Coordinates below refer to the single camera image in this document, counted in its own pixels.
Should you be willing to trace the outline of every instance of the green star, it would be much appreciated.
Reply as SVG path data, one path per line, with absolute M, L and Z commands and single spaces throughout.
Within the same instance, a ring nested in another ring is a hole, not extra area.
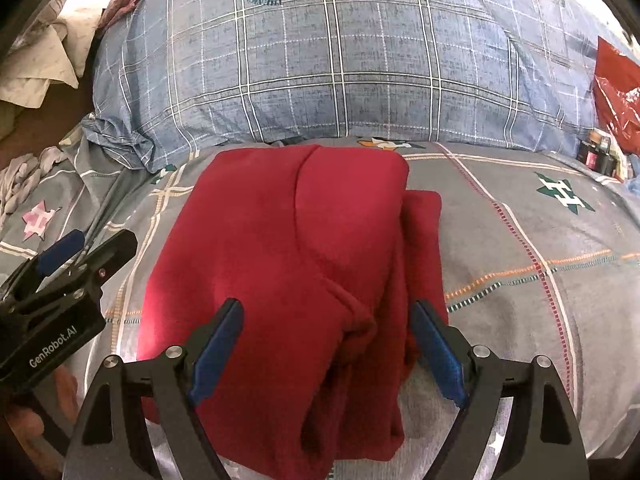
M 552 178 L 538 172 L 536 172 L 536 175 L 543 184 L 542 187 L 539 187 L 536 190 L 538 193 L 557 199 L 558 202 L 575 215 L 578 214 L 578 207 L 583 207 L 589 211 L 595 212 L 593 207 L 574 193 L 571 183 L 569 183 L 567 179 L 553 180 Z

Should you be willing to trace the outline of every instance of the blue gripper pad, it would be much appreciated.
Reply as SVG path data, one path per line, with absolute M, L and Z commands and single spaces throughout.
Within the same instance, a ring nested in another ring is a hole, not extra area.
M 78 229 L 66 234 L 49 249 L 38 254 L 36 272 L 46 278 L 58 270 L 68 259 L 79 253 L 84 247 L 84 233 Z
M 461 408 L 467 400 L 462 365 L 431 319 L 431 316 L 437 315 L 433 309 L 429 313 L 422 304 L 416 302 L 409 312 L 409 326 L 436 379 L 440 393 Z
M 189 399 L 194 406 L 198 406 L 216 388 L 236 340 L 242 332 L 243 321 L 244 311 L 240 304 L 236 303 L 226 314 L 194 364 L 193 384 L 189 391 Z

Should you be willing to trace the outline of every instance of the orange stripe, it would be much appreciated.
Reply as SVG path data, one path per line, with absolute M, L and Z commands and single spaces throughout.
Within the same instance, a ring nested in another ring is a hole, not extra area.
M 575 262 L 581 262 L 584 260 L 590 260 L 592 258 L 602 256 L 603 254 L 609 254 L 610 252 L 611 252 L 611 249 L 604 249 L 602 251 L 597 251 L 595 253 L 582 254 L 581 256 L 574 256 L 573 258 L 565 258 L 563 260 L 548 260 L 547 263 L 552 265 L 571 264 Z M 622 256 L 621 259 L 624 260 L 627 258 L 632 258 L 634 257 L 635 254 L 637 253 L 627 254 L 626 256 Z M 490 272 L 489 274 L 485 274 L 482 278 L 478 278 L 474 282 L 469 283 L 468 285 L 465 285 L 464 287 L 459 288 L 456 291 L 448 292 L 447 294 L 444 295 L 444 298 L 445 300 L 450 300 L 452 298 L 455 298 L 456 296 L 459 296 L 460 294 L 465 294 L 467 292 L 470 292 L 475 288 L 478 288 L 478 286 L 482 285 L 487 280 L 492 280 L 493 278 L 506 278 L 509 276 L 517 276 L 518 274 L 525 274 L 527 272 L 532 272 L 535 269 L 536 269 L 535 266 L 529 266 L 529 267 L 523 267 L 522 269 L 511 269 L 511 270 L 503 270 L 501 272 Z

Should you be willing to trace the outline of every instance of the star pattern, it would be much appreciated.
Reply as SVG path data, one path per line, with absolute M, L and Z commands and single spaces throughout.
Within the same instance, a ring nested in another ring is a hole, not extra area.
M 536 175 L 538 176 L 538 180 L 542 183 L 542 187 L 539 187 L 536 190 L 538 193 L 557 199 L 559 203 L 574 215 L 578 214 L 579 207 L 595 212 L 593 207 L 574 193 L 571 183 L 569 183 L 567 179 L 553 180 L 552 178 L 538 172 L 536 172 Z
M 42 240 L 44 240 L 44 231 L 56 211 L 58 211 L 58 209 L 47 211 L 47 208 L 44 205 L 44 200 L 42 200 L 39 204 L 35 205 L 31 211 L 22 215 L 22 219 L 26 224 L 24 226 L 23 241 L 33 235 L 38 235 Z
M 392 140 L 376 139 L 371 137 L 371 140 L 359 140 L 358 144 L 361 146 L 367 146 L 368 148 L 380 148 L 381 150 L 387 150 L 393 152 L 398 148 L 421 148 L 416 144 L 408 142 L 393 142 Z
M 494 455 L 500 455 L 500 451 L 502 450 L 502 446 L 504 445 L 504 435 L 501 435 L 497 431 L 495 432 L 494 441 L 489 444 L 487 447 L 490 447 L 494 450 Z

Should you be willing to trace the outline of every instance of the gray bed sheet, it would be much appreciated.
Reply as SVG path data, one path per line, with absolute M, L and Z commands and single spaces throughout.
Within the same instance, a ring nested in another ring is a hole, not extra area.
M 450 322 L 472 344 L 503 357 L 548 355 L 569 393 L 588 454 L 623 453 L 640 428 L 637 199 L 616 181 L 553 153 L 370 137 L 314 142 L 404 156 L 408 187 L 442 196 L 440 250 Z M 54 167 L 0 233 L 0 280 L 71 229 L 87 234 L 88 247 L 120 229 L 135 232 L 136 258 L 104 287 L 106 329 L 68 363 L 82 398 L 108 354 L 136 359 L 146 280 L 198 176 L 229 147 L 196 150 L 155 174 L 117 164 L 80 128 L 62 147 L 69 160 Z M 22 216 L 41 201 L 54 214 L 43 238 L 24 240 Z M 424 476 L 456 410 L 419 367 L 399 403 L 406 441 L 394 459 L 336 462 L 334 478 Z M 508 400 L 501 404 L 478 479 L 491 476 L 509 409 Z M 161 429 L 149 428 L 165 478 L 179 478 Z M 226 466 L 236 478 L 261 478 L 241 465 Z

